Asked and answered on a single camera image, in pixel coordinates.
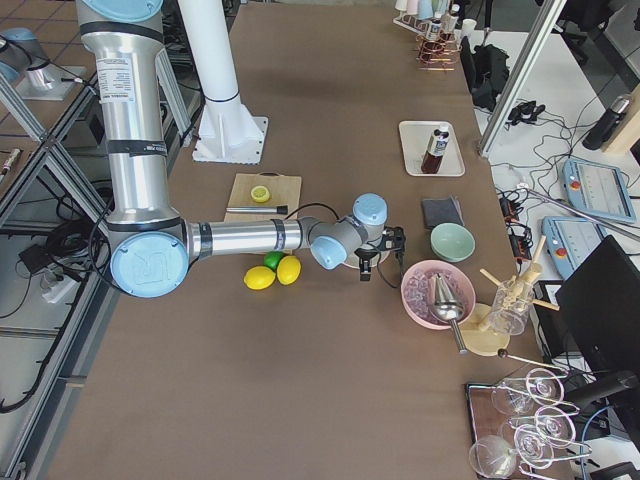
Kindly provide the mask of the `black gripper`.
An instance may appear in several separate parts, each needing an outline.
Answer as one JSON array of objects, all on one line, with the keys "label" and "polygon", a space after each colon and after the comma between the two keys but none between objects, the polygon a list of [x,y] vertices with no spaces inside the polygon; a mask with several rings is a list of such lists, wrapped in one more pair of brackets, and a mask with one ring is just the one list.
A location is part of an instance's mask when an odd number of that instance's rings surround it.
[{"label": "black gripper", "polygon": [[376,247],[358,248],[355,250],[355,255],[358,258],[359,280],[370,281],[372,269],[376,266],[376,258],[379,257],[379,250]]}]

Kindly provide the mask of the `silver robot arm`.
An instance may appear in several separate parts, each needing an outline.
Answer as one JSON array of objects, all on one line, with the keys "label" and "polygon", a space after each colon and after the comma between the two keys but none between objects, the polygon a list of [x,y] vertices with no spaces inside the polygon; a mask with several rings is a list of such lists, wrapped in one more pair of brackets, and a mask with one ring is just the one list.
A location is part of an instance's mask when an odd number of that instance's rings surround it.
[{"label": "silver robot arm", "polygon": [[[160,119],[157,62],[164,49],[158,1],[80,1],[82,42],[95,57],[114,207],[106,225],[110,271],[125,293],[154,298],[176,289],[190,266],[213,255],[307,248],[325,269],[381,242],[385,200],[359,196],[333,223],[312,217],[190,222],[171,205]],[[268,128],[242,103],[223,6],[183,1],[179,10],[203,96],[194,157],[256,164]]]},{"label": "silver robot arm", "polygon": [[25,27],[1,32],[1,76],[14,84],[25,75],[36,91],[50,91],[60,83],[51,60],[35,34]]}]

